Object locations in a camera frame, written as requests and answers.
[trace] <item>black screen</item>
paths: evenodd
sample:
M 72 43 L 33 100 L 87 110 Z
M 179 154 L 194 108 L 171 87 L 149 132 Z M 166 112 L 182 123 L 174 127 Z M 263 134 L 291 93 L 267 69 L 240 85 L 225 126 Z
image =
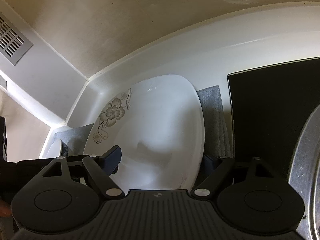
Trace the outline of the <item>black screen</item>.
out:
M 259 156 L 287 177 L 300 132 L 320 104 L 320 59 L 228 76 L 235 159 Z

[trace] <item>metal rivet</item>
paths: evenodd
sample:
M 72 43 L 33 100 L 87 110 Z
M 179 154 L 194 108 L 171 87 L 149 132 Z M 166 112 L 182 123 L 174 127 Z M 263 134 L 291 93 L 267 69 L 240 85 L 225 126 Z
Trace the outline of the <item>metal rivet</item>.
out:
M 199 197 L 206 197 L 209 194 L 210 194 L 210 191 L 207 190 L 206 188 L 198 188 L 195 190 L 195 195 Z
M 119 188 L 110 188 L 106 191 L 106 194 L 111 197 L 116 197 L 122 194 L 122 190 L 120 190 Z

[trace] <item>white plate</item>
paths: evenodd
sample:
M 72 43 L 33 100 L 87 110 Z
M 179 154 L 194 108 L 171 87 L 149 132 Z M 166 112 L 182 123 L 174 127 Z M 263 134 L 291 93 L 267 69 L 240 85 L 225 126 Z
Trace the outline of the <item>white plate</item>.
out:
M 191 190 L 204 150 L 198 95 L 182 76 L 144 80 L 117 94 L 94 123 L 84 154 L 119 145 L 119 170 L 110 177 L 129 189 Z

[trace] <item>finger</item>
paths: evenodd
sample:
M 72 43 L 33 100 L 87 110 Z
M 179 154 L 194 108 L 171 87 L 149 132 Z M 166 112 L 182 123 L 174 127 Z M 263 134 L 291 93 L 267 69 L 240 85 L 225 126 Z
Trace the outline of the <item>finger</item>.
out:
M 0 216 L 10 216 L 11 210 L 9 204 L 0 200 Z
M 0 212 L 0 217 L 8 217 L 8 216 L 10 216 L 10 214 L 4 214 L 4 213 Z

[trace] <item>gray towel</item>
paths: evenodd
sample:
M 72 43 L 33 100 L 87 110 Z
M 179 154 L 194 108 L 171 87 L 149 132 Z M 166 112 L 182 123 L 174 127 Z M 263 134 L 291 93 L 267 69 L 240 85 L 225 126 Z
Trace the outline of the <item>gray towel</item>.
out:
M 204 153 L 232 157 L 219 86 L 197 91 L 204 118 Z
M 56 139 L 61 139 L 61 141 L 68 145 L 69 149 L 73 152 L 73 155 L 81 155 L 83 154 L 84 146 L 87 142 L 92 126 L 93 123 L 63 132 L 57 132 L 48 143 L 52 144 Z

